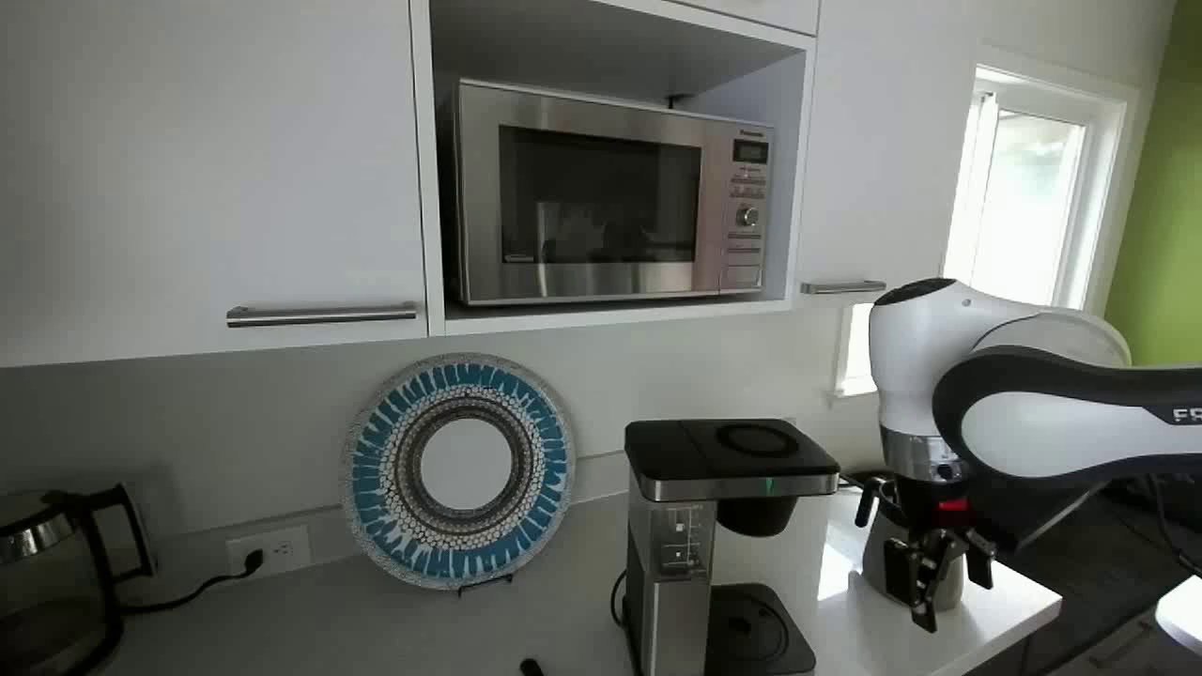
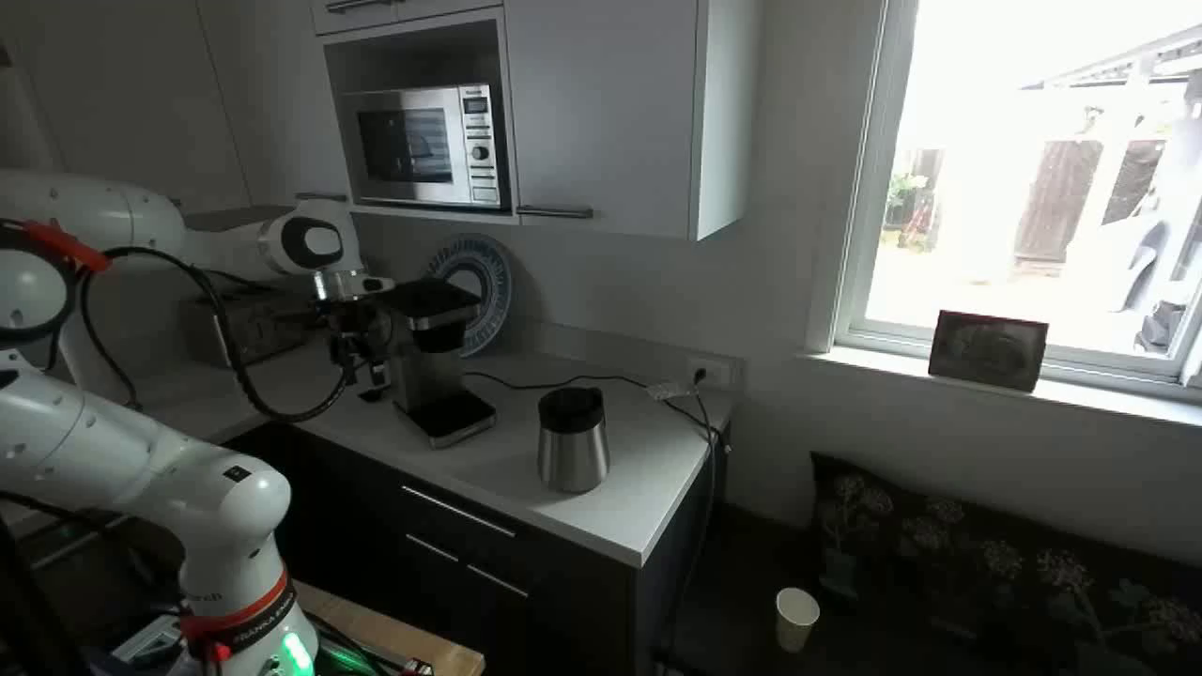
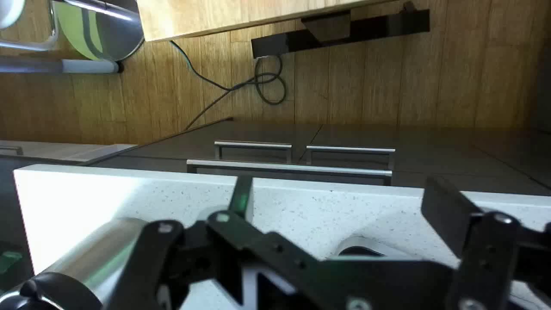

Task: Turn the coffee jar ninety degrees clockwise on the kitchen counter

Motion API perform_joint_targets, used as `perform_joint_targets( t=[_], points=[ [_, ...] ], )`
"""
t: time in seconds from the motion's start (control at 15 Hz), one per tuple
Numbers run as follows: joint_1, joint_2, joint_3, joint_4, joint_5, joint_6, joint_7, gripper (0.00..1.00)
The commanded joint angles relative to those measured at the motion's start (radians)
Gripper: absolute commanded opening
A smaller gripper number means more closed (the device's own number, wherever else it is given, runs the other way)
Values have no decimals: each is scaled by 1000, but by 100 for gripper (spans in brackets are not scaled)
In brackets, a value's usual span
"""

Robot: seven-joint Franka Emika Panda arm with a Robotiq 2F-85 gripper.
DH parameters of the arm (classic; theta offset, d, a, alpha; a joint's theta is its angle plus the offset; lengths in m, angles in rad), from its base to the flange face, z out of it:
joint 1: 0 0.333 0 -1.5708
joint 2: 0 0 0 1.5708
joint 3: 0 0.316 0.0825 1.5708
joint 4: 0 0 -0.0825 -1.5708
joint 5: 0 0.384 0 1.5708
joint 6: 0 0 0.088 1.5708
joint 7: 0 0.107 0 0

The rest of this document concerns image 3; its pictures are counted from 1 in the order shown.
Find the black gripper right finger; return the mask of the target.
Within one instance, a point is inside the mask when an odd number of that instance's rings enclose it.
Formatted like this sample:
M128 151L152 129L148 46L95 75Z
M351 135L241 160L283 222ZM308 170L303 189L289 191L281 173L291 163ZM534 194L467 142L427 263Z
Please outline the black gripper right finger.
M455 184L429 177L420 211L460 259L446 304L455 310L518 310L515 280L551 302L551 230L525 227L501 209L482 209Z

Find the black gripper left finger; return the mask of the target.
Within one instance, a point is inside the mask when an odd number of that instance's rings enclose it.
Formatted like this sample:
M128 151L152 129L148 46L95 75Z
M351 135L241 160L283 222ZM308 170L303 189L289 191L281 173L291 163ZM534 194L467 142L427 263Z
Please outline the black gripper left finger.
M312 301L248 246L214 228L245 216L253 178L240 175L229 206L184 227L147 223L109 297L107 310L178 310L191 285L214 280L241 310L308 310Z

